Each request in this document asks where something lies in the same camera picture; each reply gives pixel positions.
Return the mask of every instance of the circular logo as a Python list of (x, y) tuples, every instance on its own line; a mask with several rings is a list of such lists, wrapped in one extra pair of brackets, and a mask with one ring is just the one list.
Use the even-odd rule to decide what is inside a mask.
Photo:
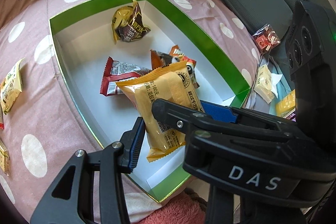
[(190, 78), (189, 78), (189, 75), (187, 75), (187, 74), (184, 73), (184, 72), (178, 72), (177, 74), (178, 74), (178, 76), (180, 76), (180, 78), (182, 79), (184, 88), (187, 88), (187, 87), (189, 86), (189, 84), (190, 84)]

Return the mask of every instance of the white paper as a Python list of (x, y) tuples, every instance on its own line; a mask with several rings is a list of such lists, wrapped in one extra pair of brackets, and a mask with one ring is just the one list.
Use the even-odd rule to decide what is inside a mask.
[(280, 82), (282, 75), (277, 75), (275, 73), (271, 73), (272, 77), (272, 89), (271, 91), (274, 95), (278, 98), (278, 91), (277, 91), (277, 83)]

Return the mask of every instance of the qr code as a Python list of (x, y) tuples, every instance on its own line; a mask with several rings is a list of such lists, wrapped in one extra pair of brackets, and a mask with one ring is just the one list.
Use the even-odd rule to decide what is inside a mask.
[(162, 122), (157, 122), (157, 123), (158, 123), (162, 132), (166, 132), (167, 130), (171, 129), (169, 126), (163, 124)]

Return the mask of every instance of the screw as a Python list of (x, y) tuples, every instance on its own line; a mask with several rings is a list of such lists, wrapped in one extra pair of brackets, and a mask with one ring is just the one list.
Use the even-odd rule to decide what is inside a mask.
[(176, 126), (178, 128), (182, 128), (183, 127), (183, 122), (182, 121), (177, 121)]
[(210, 138), (211, 134), (208, 131), (204, 131), (204, 130), (196, 130), (195, 134), (199, 137), (202, 138)]
[(193, 113), (195, 117), (202, 118), (204, 115), (202, 113)]
[(120, 148), (120, 147), (122, 147), (122, 143), (121, 142), (114, 142), (113, 144), (112, 144), (112, 147), (114, 148), (114, 149), (117, 149), (117, 148)]
[(80, 149), (75, 152), (76, 157), (81, 157), (84, 155), (84, 150)]

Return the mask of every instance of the pink blanket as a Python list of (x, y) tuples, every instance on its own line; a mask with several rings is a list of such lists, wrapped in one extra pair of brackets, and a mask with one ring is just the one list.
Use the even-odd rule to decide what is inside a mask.
[[(21, 70), (24, 91), (0, 132), (11, 157), (10, 176), (0, 174), (0, 183), (27, 220), (77, 149), (100, 149), (67, 92), (48, 26), (50, 17), (84, 1), (0, 0), (0, 79), (26, 58)], [(209, 34), (252, 85), (259, 54), (242, 22), (220, 0), (170, 1)], [(162, 206), (127, 178), (124, 191), (132, 222)]]

